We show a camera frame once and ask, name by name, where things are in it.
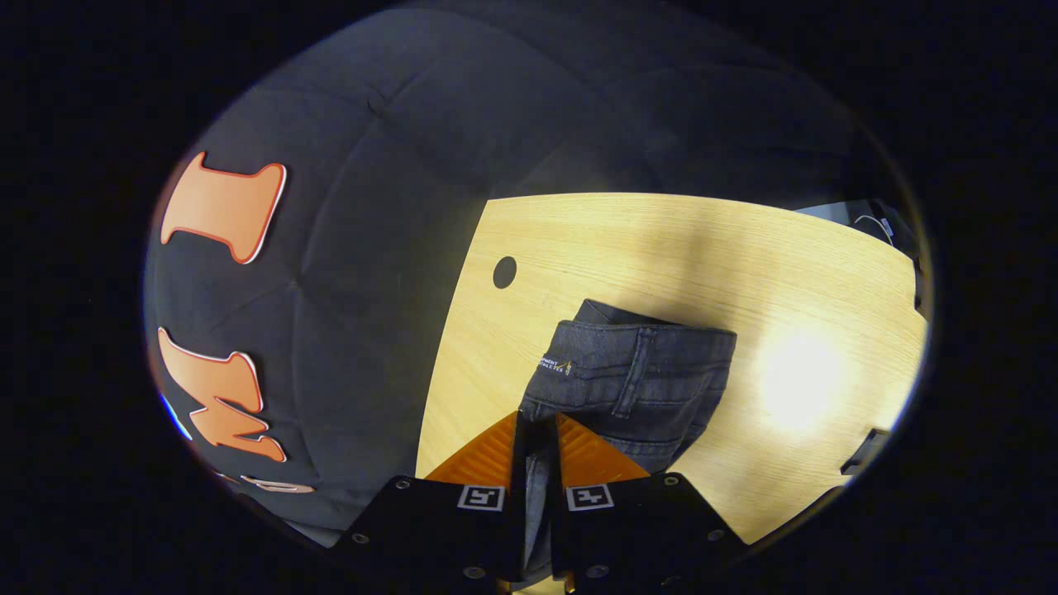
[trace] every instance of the jeans label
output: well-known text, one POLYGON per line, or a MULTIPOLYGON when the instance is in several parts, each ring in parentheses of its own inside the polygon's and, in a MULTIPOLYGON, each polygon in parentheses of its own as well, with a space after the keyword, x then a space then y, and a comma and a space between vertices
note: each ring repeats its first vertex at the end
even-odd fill
POLYGON ((567 361, 567 362, 564 362, 564 363, 560 363, 560 362, 558 362, 555 360, 552 360, 552 359, 541 358, 541 360, 540 360, 540 366, 541 367, 546 367, 548 369, 553 369, 555 372, 561 372, 561 373, 564 373, 566 376, 569 376, 569 371, 572 369, 573 362, 567 361))

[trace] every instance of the wooden table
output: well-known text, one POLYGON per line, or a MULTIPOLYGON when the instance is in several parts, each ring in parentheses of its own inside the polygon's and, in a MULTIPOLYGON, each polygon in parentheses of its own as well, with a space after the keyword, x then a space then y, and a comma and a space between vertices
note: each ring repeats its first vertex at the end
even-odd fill
POLYGON ((672 470, 751 543, 845 483, 842 463, 898 418, 926 336, 914 292, 902 253, 800 213, 647 194, 490 201, 441 337, 416 474, 517 408, 555 325, 590 298, 738 335, 719 407, 672 470), (504 256, 517 273, 498 289, 504 256))

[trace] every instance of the screw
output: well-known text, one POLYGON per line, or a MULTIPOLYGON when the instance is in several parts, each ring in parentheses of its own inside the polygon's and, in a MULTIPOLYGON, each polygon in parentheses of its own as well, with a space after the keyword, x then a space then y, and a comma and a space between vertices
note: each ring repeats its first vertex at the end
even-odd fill
POLYGON ((609 566, 604 566, 602 564, 596 564, 594 566, 588 566, 588 570, 584 572, 584 575, 588 578, 602 578, 609 574, 609 566))

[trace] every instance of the jeans pocket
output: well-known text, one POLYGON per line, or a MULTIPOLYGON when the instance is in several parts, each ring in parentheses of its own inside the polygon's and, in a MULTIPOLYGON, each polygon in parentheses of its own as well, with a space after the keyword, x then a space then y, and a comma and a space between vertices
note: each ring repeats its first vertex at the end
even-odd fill
POLYGON ((679 448, 681 443, 681 438, 664 441, 646 441, 618 438, 606 434, 600 435, 614 448, 651 474, 664 471, 669 467, 676 453, 676 449, 679 448))

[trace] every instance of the black background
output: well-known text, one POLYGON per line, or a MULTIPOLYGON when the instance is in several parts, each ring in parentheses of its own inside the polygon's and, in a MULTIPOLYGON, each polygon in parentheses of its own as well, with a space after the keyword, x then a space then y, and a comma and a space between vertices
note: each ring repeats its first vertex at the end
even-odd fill
MULTIPOLYGON (((5 447, 17 462, 15 591, 355 591, 183 448, 146 372, 139 275, 158 192, 195 136, 281 60, 385 3, 145 4, 35 4, 5 18, 10 72, 26 78, 8 78, 26 96, 8 113, 12 138, 39 167, 22 202, 8 201, 25 233, 13 242, 23 281, 5 447)), ((941 291, 934 357, 904 432, 849 498, 728 589, 1039 590, 1036 564, 1054 554, 1045 529, 1058 526, 1039 487, 1054 474, 1041 445, 1054 420, 1042 304, 1054 302, 1043 249, 1055 209, 1040 182, 1054 179, 1044 58, 1056 8, 695 8, 864 116, 923 201, 941 291)))

